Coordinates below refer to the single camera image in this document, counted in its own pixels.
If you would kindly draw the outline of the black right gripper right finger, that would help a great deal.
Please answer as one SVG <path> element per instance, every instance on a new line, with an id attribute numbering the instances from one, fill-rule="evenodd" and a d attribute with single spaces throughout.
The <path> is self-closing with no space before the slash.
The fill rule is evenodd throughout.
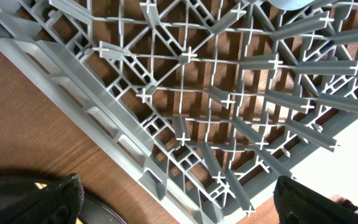
<path id="1" fill-rule="evenodd" d="M 358 224 L 358 206 L 346 198 L 336 201 L 281 175 L 273 192 L 280 224 Z"/>

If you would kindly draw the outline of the light blue cup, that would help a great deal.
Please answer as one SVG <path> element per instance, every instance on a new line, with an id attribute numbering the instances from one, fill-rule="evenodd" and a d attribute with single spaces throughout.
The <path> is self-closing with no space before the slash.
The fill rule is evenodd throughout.
<path id="1" fill-rule="evenodd" d="M 284 11 L 295 11 L 313 3 L 314 0 L 267 0 L 274 7 Z"/>

